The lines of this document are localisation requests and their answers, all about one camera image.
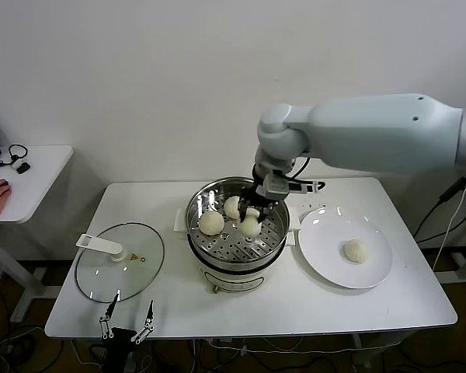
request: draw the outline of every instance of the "lid handle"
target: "lid handle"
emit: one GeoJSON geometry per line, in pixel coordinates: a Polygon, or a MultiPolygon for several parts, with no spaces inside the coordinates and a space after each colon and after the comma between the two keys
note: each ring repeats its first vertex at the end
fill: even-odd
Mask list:
{"type": "Polygon", "coordinates": [[[119,262],[126,257],[126,250],[123,249],[121,244],[108,239],[86,235],[85,233],[79,236],[76,246],[110,254],[110,259],[115,262],[119,262]]]}

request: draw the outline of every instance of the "steamed bun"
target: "steamed bun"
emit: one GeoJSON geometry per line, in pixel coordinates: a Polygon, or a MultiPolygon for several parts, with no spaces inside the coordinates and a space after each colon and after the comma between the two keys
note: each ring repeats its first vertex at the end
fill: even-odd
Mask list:
{"type": "Polygon", "coordinates": [[[224,202],[223,208],[224,213],[232,219],[239,219],[240,218],[240,211],[238,211],[238,202],[240,201],[240,197],[233,196],[229,197],[226,202],[224,202]]]}
{"type": "Polygon", "coordinates": [[[199,219],[199,229],[205,235],[218,235],[224,228],[223,215],[217,211],[205,211],[199,219]]]}
{"type": "Polygon", "coordinates": [[[238,229],[245,237],[256,237],[261,232],[261,224],[255,215],[247,215],[238,225],[238,229]]]}
{"type": "Polygon", "coordinates": [[[364,242],[358,239],[351,239],[343,245],[343,252],[348,260],[362,264],[369,258],[369,250],[364,242]]]}
{"type": "MultiPolygon", "coordinates": [[[[231,219],[238,220],[240,218],[240,211],[238,210],[238,202],[240,201],[239,196],[229,197],[223,205],[224,213],[231,219]]],[[[252,207],[247,207],[246,215],[254,215],[256,218],[259,217],[259,212],[252,207]]]]}

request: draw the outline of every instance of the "dumpling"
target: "dumpling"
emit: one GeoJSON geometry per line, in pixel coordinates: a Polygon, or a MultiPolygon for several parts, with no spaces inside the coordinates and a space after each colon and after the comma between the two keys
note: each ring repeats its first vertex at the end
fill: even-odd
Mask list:
{"type": "Polygon", "coordinates": [[[238,229],[245,237],[256,237],[261,232],[261,224],[254,214],[249,214],[238,225],[238,229]]]}
{"type": "Polygon", "coordinates": [[[199,219],[199,229],[205,235],[218,235],[224,228],[223,215],[217,211],[205,211],[199,219]]]}
{"type": "Polygon", "coordinates": [[[351,239],[343,245],[343,252],[348,260],[362,264],[369,258],[369,250],[364,242],[359,239],[351,239]]]}

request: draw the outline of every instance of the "black cable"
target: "black cable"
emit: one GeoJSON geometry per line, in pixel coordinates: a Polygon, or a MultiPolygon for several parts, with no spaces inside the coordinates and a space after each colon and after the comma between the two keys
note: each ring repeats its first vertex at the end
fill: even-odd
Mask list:
{"type": "Polygon", "coordinates": [[[426,214],[425,218],[421,221],[421,223],[419,223],[419,226],[418,228],[416,229],[416,231],[414,232],[414,235],[412,235],[412,237],[416,237],[419,233],[419,230],[421,229],[421,227],[423,226],[423,224],[425,223],[425,221],[429,218],[429,216],[436,210],[437,207],[439,207],[441,204],[445,204],[446,202],[448,202],[452,197],[454,197],[456,194],[458,194],[459,192],[461,192],[462,190],[464,190],[466,188],[466,177],[462,176],[460,177],[459,179],[457,179],[455,181],[454,184],[452,184],[451,186],[449,186],[447,188],[447,190],[445,190],[445,192],[443,192],[439,198],[438,198],[438,201],[437,203],[435,204],[435,206],[433,206],[433,208],[428,212],[428,214],[426,214]]]}
{"type": "MultiPolygon", "coordinates": [[[[452,227],[450,230],[449,230],[449,233],[451,233],[452,231],[458,229],[459,227],[461,227],[464,222],[466,221],[466,216],[464,216],[464,218],[459,221],[454,227],[452,227]]],[[[445,235],[447,233],[447,231],[445,232],[442,232],[442,233],[438,233],[436,235],[432,235],[431,237],[428,237],[427,239],[420,239],[419,241],[416,241],[416,243],[421,243],[421,242],[426,242],[426,241],[430,241],[431,239],[435,239],[437,237],[441,237],[442,235],[445,235]]]]}
{"type": "MultiPolygon", "coordinates": [[[[4,309],[5,309],[5,313],[7,315],[7,334],[9,336],[10,333],[12,332],[12,324],[10,323],[10,311],[9,311],[9,307],[7,306],[7,300],[5,299],[5,296],[3,295],[3,293],[1,291],[0,291],[0,298],[2,299],[2,303],[3,303],[4,309]]],[[[9,344],[10,344],[10,340],[7,340],[7,347],[9,346],[9,344]]],[[[15,368],[14,368],[13,364],[10,363],[6,358],[5,358],[5,360],[12,367],[12,370],[15,371],[15,368]]]]}
{"type": "Polygon", "coordinates": [[[408,365],[408,364],[397,365],[391,373],[399,373],[399,372],[409,373],[409,371],[405,371],[404,369],[412,369],[414,372],[417,372],[417,373],[425,373],[418,367],[415,367],[414,365],[408,365]]]}
{"type": "Polygon", "coordinates": [[[267,369],[268,371],[287,371],[289,369],[304,369],[304,368],[309,368],[311,367],[313,364],[317,363],[318,361],[325,361],[329,366],[330,368],[335,372],[335,373],[338,373],[338,371],[336,370],[336,366],[333,364],[333,362],[331,360],[329,360],[327,357],[315,357],[314,359],[312,359],[311,361],[309,361],[307,364],[302,364],[302,365],[289,365],[289,366],[286,366],[286,367],[282,367],[282,368],[272,368],[268,365],[266,365],[265,363],[263,363],[258,356],[256,356],[256,354],[254,353],[250,353],[250,355],[260,364],[262,365],[265,369],[267,369]]]}
{"type": "Polygon", "coordinates": [[[299,176],[301,173],[303,173],[303,171],[306,169],[306,167],[309,165],[309,162],[311,161],[311,159],[308,157],[304,164],[302,165],[302,167],[292,176],[290,176],[291,179],[295,180],[295,178],[297,176],[299,176]]]}
{"type": "Polygon", "coordinates": [[[466,367],[466,363],[463,362],[463,361],[459,361],[459,360],[450,360],[450,361],[443,361],[441,363],[438,363],[438,364],[424,364],[424,363],[419,363],[418,361],[414,361],[409,355],[407,355],[407,353],[402,349],[402,346],[399,344],[398,345],[398,350],[401,351],[401,354],[404,355],[404,357],[410,361],[411,363],[413,363],[414,365],[418,365],[419,367],[421,368],[428,368],[428,369],[432,369],[432,368],[439,368],[439,367],[444,367],[445,365],[461,365],[463,367],[466,367]]]}
{"type": "Polygon", "coordinates": [[[92,356],[92,359],[95,360],[100,365],[103,365],[103,359],[100,360],[100,357],[98,357],[95,351],[93,351],[94,348],[102,348],[104,350],[104,354],[105,354],[106,348],[103,346],[103,344],[92,344],[90,347],[88,347],[88,351],[90,355],[92,356]]]}
{"type": "Polygon", "coordinates": [[[57,360],[59,360],[59,357],[61,357],[63,350],[64,350],[64,341],[61,340],[61,349],[57,353],[57,356],[55,357],[55,359],[53,359],[52,362],[49,363],[49,365],[47,365],[45,368],[43,368],[41,371],[38,371],[37,373],[43,373],[44,371],[47,371],[48,369],[50,369],[55,363],[57,363],[57,360]]]}
{"type": "Polygon", "coordinates": [[[160,355],[157,351],[157,342],[162,342],[163,340],[151,340],[150,341],[150,347],[152,351],[152,361],[155,361],[155,363],[158,366],[159,371],[165,371],[165,372],[179,372],[179,366],[178,365],[170,365],[165,363],[161,358],[160,355]]]}
{"type": "Polygon", "coordinates": [[[441,205],[440,202],[437,202],[435,206],[432,207],[432,209],[430,211],[428,211],[428,214],[426,214],[426,216],[422,219],[422,221],[419,223],[418,225],[418,228],[416,229],[416,231],[414,232],[414,234],[412,235],[412,237],[416,238],[416,236],[418,235],[419,233],[419,230],[421,229],[421,227],[423,226],[423,224],[425,224],[426,220],[428,220],[429,216],[441,205]]]}

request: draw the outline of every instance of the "floor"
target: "floor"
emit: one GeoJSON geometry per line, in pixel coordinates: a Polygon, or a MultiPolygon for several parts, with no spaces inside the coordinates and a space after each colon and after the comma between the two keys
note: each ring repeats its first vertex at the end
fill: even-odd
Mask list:
{"type": "MultiPolygon", "coordinates": [[[[439,262],[438,270],[451,270],[453,263],[446,255],[439,262]]],[[[49,266],[49,270],[44,278],[44,283],[48,285],[61,285],[66,273],[68,272],[68,263],[54,263],[49,266]]],[[[229,361],[235,351],[217,350],[207,344],[207,342],[195,342],[195,355],[200,352],[200,363],[195,363],[192,355],[193,347],[190,341],[184,340],[162,340],[157,342],[148,342],[141,345],[135,353],[137,362],[137,371],[141,370],[141,361],[146,355],[151,355],[151,366],[147,372],[198,372],[213,371],[218,372],[240,372],[240,371],[314,371],[320,373],[338,372],[352,373],[355,371],[369,373],[421,373],[421,372],[466,372],[466,365],[459,363],[443,364],[437,368],[424,368],[420,365],[435,365],[445,361],[460,361],[466,363],[466,285],[454,284],[444,287],[450,301],[456,308],[459,315],[459,321],[455,326],[441,329],[423,330],[408,338],[402,345],[400,351],[397,347],[392,347],[385,354],[378,355],[371,362],[371,367],[357,370],[352,365],[351,353],[341,354],[246,354],[244,357],[236,357],[229,361]],[[404,355],[413,359],[417,364],[413,364],[404,355]],[[286,367],[300,367],[307,365],[306,368],[283,369],[286,367]]],[[[0,290],[3,293],[7,307],[13,310],[15,303],[18,301],[22,288],[9,277],[4,277],[0,283],[0,290]]],[[[18,329],[12,335],[18,335],[27,331],[27,326],[44,326],[47,322],[53,301],[36,300],[26,319],[20,325],[14,324],[13,329],[18,329]]],[[[0,340],[7,334],[8,323],[3,300],[0,297],[0,340]]],[[[20,373],[35,372],[99,372],[96,365],[79,364],[72,345],[69,341],[51,340],[46,337],[40,330],[31,333],[35,347],[30,355],[29,360],[19,362],[11,372],[20,373]],[[56,362],[47,370],[46,366],[52,362],[60,353],[56,362]]],[[[288,349],[292,347],[298,338],[276,338],[270,339],[271,343],[280,348],[288,349]]],[[[244,343],[248,344],[250,350],[274,350],[263,339],[249,339],[244,343]]],[[[223,347],[240,347],[241,340],[233,340],[230,343],[221,342],[223,347]]],[[[96,361],[96,358],[102,356],[103,350],[93,347],[90,354],[90,345],[86,343],[76,343],[80,358],[84,362],[96,361]]],[[[347,347],[353,347],[353,341],[350,336],[314,336],[305,337],[297,346],[297,350],[339,350],[347,347]]],[[[147,364],[150,361],[148,357],[144,359],[147,364]]],[[[2,365],[0,372],[6,372],[5,365],[2,365]]]]}

